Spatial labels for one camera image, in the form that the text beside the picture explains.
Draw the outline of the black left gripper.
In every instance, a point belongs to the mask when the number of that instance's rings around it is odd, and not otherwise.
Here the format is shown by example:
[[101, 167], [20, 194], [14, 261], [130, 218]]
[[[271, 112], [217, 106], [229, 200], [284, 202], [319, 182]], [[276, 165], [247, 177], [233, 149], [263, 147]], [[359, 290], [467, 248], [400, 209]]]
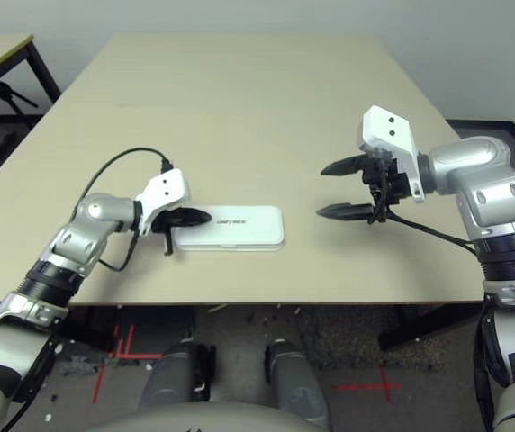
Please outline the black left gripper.
[[172, 228], [188, 228], [200, 226], [212, 219], [207, 211], [196, 208], [180, 207], [173, 211], [162, 211], [151, 223], [151, 232], [163, 235], [165, 238], [165, 256], [174, 253]]

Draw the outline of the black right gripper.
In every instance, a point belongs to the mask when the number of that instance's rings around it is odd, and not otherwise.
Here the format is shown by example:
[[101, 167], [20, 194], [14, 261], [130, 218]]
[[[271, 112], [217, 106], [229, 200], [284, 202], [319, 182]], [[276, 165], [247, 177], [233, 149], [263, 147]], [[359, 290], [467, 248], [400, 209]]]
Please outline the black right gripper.
[[362, 182], [369, 187], [374, 206], [369, 203], [336, 203], [317, 210], [316, 214], [336, 221], [386, 222], [390, 206], [409, 196], [407, 175], [398, 172], [395, 158], [346, 157], [324, 167], [321, 175], [349, 176], [362, 169]]

